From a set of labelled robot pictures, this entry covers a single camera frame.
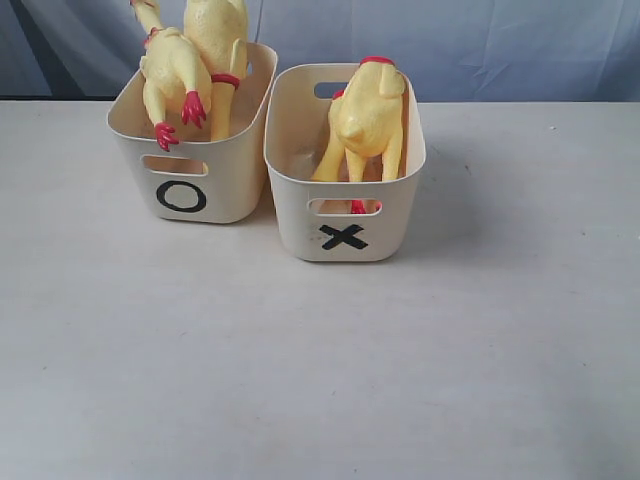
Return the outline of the headless rubber chicken body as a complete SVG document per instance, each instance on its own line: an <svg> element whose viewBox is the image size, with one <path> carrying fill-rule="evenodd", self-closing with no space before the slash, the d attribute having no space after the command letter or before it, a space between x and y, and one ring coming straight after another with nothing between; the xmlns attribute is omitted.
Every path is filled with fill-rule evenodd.
<svg viewBox="0 0 640 480"><path fill-rule="evenodd" d="M405 78L391 59L363 58L345 89L332 97L328 143L311 179L336 182L345 162L348 179L361 182L367 162L377 156L382 158L381 179L397 179L404 145L405 89Z"/></svg>

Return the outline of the rubber chicken with head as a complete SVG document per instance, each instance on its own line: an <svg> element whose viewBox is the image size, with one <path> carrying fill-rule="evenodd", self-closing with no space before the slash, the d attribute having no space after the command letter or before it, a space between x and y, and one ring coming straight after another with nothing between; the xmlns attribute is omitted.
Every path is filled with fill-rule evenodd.
<svg viewBox="0 0 640 480"><path fill-rule="evenodd" d="M146 33L145 54L139 61L143 104L158 145L169 151L179 141L167 114L201 127L211 111L210 75L193 42L178 28L162 23L157 2L132 0L130 6Z"/></svg>

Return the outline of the cream bin marked X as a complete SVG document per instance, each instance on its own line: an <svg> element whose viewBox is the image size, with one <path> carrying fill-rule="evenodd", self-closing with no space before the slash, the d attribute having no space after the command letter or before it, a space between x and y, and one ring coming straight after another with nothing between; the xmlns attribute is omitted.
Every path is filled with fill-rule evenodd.
<svg viewBox="0 0 640 480"><path fill-rule="evenodd" d="M392 256L408 225L426 148L413 87L404 93L404 148L397 180L381 182L374 159L362 183L314 182L311 175L329 138L334 92L356 71L354 63L307 64L280 73L273 85L264 135L279 233L294 256L313 262L370 262Z"/></svg>

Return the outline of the cream bin marked O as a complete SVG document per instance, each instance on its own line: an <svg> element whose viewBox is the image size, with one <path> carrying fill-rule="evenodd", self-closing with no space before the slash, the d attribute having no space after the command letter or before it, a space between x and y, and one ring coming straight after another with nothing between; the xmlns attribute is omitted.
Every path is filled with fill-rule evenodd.
<svg viewBox="0 0 640 480"><path fill-rule="evenodd" d="M111 106L107 123L150 211L163 219L228 224L250 215L266 179L263 138L278 64L269 46L247 46L249 74L233 97L230 137L213 142L210 124L168 114L178 144L163 151L143 105L135 73Z"/></svg>

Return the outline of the blue grey backdrop curtain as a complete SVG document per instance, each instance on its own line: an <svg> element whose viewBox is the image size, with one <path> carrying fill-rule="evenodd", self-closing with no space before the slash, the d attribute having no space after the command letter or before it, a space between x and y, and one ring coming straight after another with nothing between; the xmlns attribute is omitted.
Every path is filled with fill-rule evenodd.
<svg viewBox="0 0 640 480"><path fill-rule="evenodd" d="M423 102L635 101L635 1L251 1L281 68L393 59ZM125 1L5 1L5 98L114 97L144 31Z"/></svg>

